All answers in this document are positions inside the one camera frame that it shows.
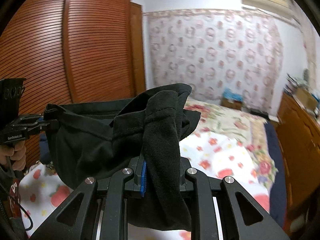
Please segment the person's left hand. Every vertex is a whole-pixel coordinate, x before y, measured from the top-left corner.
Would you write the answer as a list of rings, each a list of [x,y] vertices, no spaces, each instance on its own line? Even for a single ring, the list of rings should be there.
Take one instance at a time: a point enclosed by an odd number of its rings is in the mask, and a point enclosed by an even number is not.
[[[0,161],[1,165],[7,166],[7,157],[14,161],[12,169],[22,171],[26,165],[26,147],[24,141],[19,141],[12,147],[1,145]]]

